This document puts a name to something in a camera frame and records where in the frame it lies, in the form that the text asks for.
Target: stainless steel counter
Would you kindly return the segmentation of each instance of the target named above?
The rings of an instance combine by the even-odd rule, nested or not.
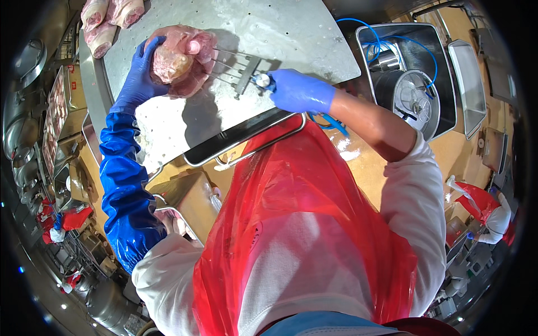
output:
[[[145,4],[146,13],[129,29],[119,32],[104,61],[88,57],[89,50],[81,42],[84,90],[97,134],[104,127],[107,104],[97,104],[100,112],[96,112],[92,111],[90,101],[103,97],[106,100],[107,92],[94,78],[98,79],[99,72],[106,73],[111,95],[116,98],[137,45],[159,27],[180,23],[212,31],[217,34],[219,49],[262,57],[261,70],[295,68],[330,83],[360,75],[348,44],[321,0],[275,0],[271,3],[153,0],[151,7],[149,2]],[[229,56],[220,53],[218,59],[243,68],[241,58]],[[237,82],[231,75],[238,74],[223,66],[218,65],[213,72],[226,73],[222,75],[223,79]],[[156,97],[141,105],[137,109],[141,130],[137,140],[142,147],[139,162],[148,171],[153,171],[221,131],[274,106],[268,94],[260,94],[253,85],[247,87],[239,101],[233,98],[234,95],[228,84],[210,78],[192,98]]]

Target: person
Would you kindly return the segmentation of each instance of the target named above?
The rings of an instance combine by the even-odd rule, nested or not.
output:
[[[502,192],[500,192],[500,190],[497,190],[496,195],[500,206],[495,208],[485,221],[485,226],[488,232],[482,234],[474,234],[473,232],[469,232],[467,233],[467,238],[491,245],[495,245],[501,241],[502,237],[508,230],[512,210],[510,209],[510,205],[508,204],[506,197]]]
[[[422,134],[295,70],[270,72],[277,85],[271,99],[289,112],[339,119],[387,160],[380,212],[309,121],[237,164],[203,249],[167,232],[153,215],[135,141],[136,107],[168,89],[148,73],[164,40],[136,49],[101,133],[100,166],[109,216],[104,230],[158,329],[164,335],[458,334],[440,321],[413,318],[435,298],[446,266],[442,175]],[[285,127],[262,133],[245,151]]]

